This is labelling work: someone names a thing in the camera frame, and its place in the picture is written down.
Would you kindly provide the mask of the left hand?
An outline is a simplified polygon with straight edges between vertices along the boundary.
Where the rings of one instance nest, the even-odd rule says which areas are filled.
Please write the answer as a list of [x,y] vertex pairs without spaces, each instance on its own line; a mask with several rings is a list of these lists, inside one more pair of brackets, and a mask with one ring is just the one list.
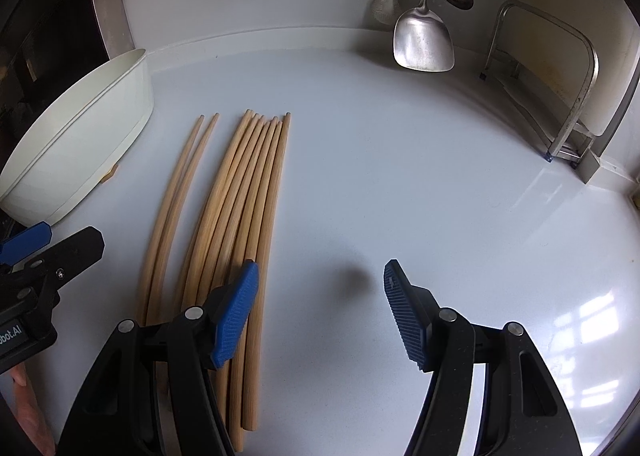
[[10,370],[10,376],[13,380],[14,416],[17,422],[41,455],[53,456],[55,454],[55,442],[47,421],[38,406],[35,391],[28,378],[25,364],[14,366]]

